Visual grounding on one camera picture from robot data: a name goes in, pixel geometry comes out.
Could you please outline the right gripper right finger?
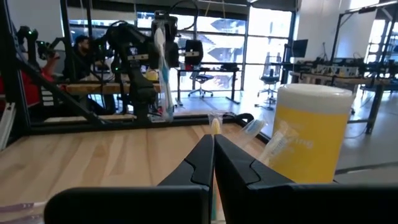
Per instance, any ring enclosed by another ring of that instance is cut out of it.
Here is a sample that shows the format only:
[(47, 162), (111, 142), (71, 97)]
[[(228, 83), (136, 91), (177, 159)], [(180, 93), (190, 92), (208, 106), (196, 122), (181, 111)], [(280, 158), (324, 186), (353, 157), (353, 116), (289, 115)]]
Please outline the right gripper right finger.
[(398, 224), (398, 185), (296, 184), (222, 135), (215, 175), (227, 224)]

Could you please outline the black standing desk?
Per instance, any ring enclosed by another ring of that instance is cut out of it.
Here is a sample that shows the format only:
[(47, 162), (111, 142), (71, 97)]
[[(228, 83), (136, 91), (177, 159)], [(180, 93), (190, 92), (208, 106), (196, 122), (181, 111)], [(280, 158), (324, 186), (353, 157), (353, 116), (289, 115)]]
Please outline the black standing desk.
[(238, 67), (232, 69), (224, 69), (224, 68), (212, 69), (212, 68), (201, 67), (198, 69), (176, 69), (176, 71), (177, 71), (177, 97), (175, 98), (176, 101), (175, 107), (183, 106), (183, 103), (181, 102), (181, 89), (180, 89), (180, 78), (182, 72), (192, 72), (192, 73), (203, 72), (204, 76), (206, 77), (209, 77), (208, 75), (206, 75), (206, 72), (232, 73), (233, 76), (232, 76), (231, 96), (226, 97), (226, 99), (232, 101), (236, 105), (241, 104), (239, 101), (235, 100), (236, 73), (241, 71)]

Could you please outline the wooden neighbouring table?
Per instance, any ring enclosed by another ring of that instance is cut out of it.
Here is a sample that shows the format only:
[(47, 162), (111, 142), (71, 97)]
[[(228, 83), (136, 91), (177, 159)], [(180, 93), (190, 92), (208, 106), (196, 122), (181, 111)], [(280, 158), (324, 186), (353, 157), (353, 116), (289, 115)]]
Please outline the wooden neighbouring table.
[(119, 83), (62, 83), (58, 86), (71, 95), (90, 95), (90, 94), (119, 94), (121, 86)]

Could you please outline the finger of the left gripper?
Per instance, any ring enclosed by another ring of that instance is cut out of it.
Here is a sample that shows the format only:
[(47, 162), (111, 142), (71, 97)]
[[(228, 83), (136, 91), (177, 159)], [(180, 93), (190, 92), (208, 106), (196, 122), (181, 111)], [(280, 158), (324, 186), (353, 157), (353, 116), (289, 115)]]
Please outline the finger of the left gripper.
[(169, 43), (168, 45), (168, 64), (169, 67), (178, 67), (179, 66), (179, 52), (178, 45), (176, 43)]
[(148, 55), (150, 68), (158, 69), (158, 50), (154, 46), (150, 46)]

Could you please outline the small black monitor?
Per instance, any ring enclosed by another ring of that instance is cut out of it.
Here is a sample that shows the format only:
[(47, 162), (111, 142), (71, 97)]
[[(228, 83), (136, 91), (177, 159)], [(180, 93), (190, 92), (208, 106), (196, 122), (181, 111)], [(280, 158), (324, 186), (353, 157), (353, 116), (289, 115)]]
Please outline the small black monitor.
[(292, 42), (292, 56), (304, 58), (307, 51), (308, 39), (294, 40)]

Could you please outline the long work table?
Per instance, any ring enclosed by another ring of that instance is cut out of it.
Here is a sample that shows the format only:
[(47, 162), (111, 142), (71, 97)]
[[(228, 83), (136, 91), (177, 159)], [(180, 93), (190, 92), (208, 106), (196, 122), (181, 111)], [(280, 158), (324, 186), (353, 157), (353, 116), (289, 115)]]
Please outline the long work table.
[(365, 123), (365, 133), (370, 134), (376, 123), (377, 114), (385, 91), (398, 91), (398, 62), (365, 63), (360, 58), (339, 58), (327, 62), (322, 58), (314, 61), (299, 61), (285, 66), (298, 82), (319, 83), (326, 86), (345, 88), (356, 93), (372, 91), (373, 102), (369, 116), (365, 119), (352, 119), (350, 123)]

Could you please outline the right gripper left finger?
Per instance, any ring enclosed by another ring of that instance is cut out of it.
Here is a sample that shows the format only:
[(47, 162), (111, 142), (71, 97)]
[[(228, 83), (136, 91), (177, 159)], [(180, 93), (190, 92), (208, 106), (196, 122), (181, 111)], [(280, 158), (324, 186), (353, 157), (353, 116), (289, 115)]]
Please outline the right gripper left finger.
[(159, 185), (77, 187), (54, 195), (45, 224), (210, 224), (214, 141), (203, 136)]

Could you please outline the black office chair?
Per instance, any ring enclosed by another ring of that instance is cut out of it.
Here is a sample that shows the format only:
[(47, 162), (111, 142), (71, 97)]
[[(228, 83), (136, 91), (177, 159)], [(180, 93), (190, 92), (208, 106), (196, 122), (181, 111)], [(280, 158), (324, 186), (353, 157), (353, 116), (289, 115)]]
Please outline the black office chair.
[(260, 96), (263, 93), (266, 94), (266, 99), (262, 103), (260, 101), (256, 103), (254, 105), (255, 107), (263, 108), (269, 111), (274, 109), (272, 106), (276, 104), (276, 98), (274, 97), (274, 94), (277, 92), (275, 90), (275, 86), (280, 80), (280, 62), (280, 55), (268, 55), (266, 57), (263, 73), (259, 78), (263, 83), (263, 87), (257, 92), (258, 99), (260, 99)]
[(206, 83), (214, 79), (213, 75), (207, 75), (206, 72), (200, 74), (199, 72), (193, 72), (190, 76), (190, 79), (195, 83), (198, 82), (200, 84), (199, 89), (192, 90), (188, 93), (188, 97), (191, 97), (194, 93), (199, 93), (200, 98), (204, 98), (206, 93), (209, 93), (211, 97), (213, 97), (213, 92), (209, 90), (204, 90), (202, 88), (202, 84)]

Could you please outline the orange white toothbrush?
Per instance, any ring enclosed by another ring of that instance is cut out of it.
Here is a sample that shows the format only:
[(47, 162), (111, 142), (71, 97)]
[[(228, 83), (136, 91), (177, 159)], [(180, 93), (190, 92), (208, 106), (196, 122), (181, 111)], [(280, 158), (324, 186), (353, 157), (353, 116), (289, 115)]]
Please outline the orange white toothbrush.
[(223, 114), (219, 112), (211, 112), (208, 114), (208, 120), (211, 134), (221, 134), (223, 125)]

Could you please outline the yellow label wipes canister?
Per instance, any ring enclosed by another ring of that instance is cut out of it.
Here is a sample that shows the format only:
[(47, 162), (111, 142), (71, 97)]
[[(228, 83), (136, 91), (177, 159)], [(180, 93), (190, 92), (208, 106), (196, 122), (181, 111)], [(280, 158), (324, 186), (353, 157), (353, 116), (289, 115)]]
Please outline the yellow label wipes canister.
[(267, 165), (297, 183), (332, 182), (354, 96), (306, 83), (277, 91), (273, 137), (280, 141)]

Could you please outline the white metal bracket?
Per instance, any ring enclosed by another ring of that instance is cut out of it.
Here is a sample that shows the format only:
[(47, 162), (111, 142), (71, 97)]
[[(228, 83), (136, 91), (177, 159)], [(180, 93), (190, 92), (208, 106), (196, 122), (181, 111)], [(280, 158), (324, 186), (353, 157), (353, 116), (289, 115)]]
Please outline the white metal bracket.
[(0, 119), (0, 151), (6, 148), (16, 116), (15, 103), (6, 103), (5, 110)]

